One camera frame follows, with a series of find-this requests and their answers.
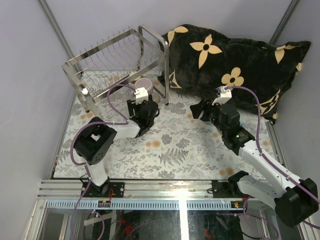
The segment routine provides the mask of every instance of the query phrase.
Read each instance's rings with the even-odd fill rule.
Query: dish rack
[[[153,87],[169,104],[169,45],[167,41],[147,25],[128,28],[113,35],[107,41],[97,42],[90,50],[68,60],[62,69],[75,90],[76,96],[88,113],[101,118],[97,103],[107,97],[110,88],[117,84],[129,84],[151,69],[164,63],[164,93]],[[74,65],[80,65],[76,71]]]

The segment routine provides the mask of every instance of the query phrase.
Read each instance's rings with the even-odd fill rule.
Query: wall
[[[0,0],[0,235],[22,239],[72,96],[37,1]]]
[[[72,51],[79,54],[128,26],[163,35],[181,24],[232,38],[269,41],[291,0],[47,0]]]
[[[278,41],[312,42],[302,71],[283,96],[275,124],[290,170],[303,179],[311,178],[320,188],[320,1],[302,1]],[[320,212],[314,215],[320,225]]]

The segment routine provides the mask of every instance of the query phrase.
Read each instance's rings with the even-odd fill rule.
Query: pillow
[[[257,94],[261,115],[271,123],[275,123],[279,100],[291,87],[311,44],[299,41],[275,47],[189,24],[162,37],[169,44],[171,88],[213,100],[217,87],[247,87]],[[158,79],[164,84],[164,72]],[[233,89],[232,101],[240,109],[258,113],[254,97],[245,90]]]

